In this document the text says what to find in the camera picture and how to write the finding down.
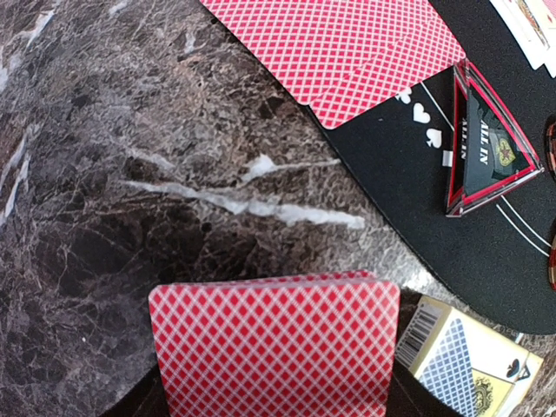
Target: deck of cards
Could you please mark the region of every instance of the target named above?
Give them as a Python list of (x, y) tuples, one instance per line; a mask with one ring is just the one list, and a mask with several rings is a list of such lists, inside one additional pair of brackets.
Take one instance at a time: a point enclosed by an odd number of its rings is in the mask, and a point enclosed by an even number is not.
[(534, 70), (556, 77), (556, 1), (491, 0)]
[(155, 288), (170, 415), (384, 416), (399, 300), (367, 271)]
[(464, 417), (509, 417), (543, 360), (447, 304), (423, 296), (396, 359)]

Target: marble table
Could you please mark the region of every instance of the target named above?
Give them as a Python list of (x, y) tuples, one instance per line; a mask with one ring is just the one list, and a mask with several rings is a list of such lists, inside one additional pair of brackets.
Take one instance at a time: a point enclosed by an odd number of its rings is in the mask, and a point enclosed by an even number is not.
[[(161, 282), (369, 268), (468, 310), (197, 0), (3, 0), (0, 22), (0, 414), (115, 404), (156, 363)], [(556, 337), (488, 324), (546, 358), (514, 416), (556, 415)]]

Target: poker table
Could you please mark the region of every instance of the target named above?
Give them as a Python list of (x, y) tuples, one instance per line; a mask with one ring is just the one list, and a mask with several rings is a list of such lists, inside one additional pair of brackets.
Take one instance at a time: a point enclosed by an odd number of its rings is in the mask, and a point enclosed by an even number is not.
[[(467, 57), (512, 112), (546, 168), (544, 130), (556, 112), (556, 80), (533, 70), (487, 1), (431, 0)], [(323, 132), (368, 197), (431, 272), (478, 313), (530, 334), (556, 333), (556, 292), (547, 280), (556, 233), (556, 182), (548, 169), (462, 218), (446, 218), (453, 72), (413, 87), (412, 102), (390, 99)], [(413, 120), (422, 103), (430, 123)], [(442, 145), (427, 144), (428, 129)]]

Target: barcode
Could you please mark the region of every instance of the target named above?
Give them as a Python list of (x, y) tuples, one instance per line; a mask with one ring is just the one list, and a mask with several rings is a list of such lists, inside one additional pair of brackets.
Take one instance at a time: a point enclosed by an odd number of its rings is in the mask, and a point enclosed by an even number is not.
[(428, 305), (421, 305), (401, 337), (396, 349), (396, 359), (404, 366), (411, 367), (417, 354), (433, 332), (440, 317), (441, 310)]

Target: red diamond pattern card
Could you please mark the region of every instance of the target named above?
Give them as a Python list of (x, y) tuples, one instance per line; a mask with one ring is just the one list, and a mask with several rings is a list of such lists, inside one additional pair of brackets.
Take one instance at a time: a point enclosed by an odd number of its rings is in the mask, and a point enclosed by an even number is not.
[(334, 129), (465, 57), (428, 0), (202, 0)]
[(546, 7), (556, 16), (556, 0), (544, 0)]
[(366, 271), (155, 288), (170, 414), (384, 416), (399, 297)]

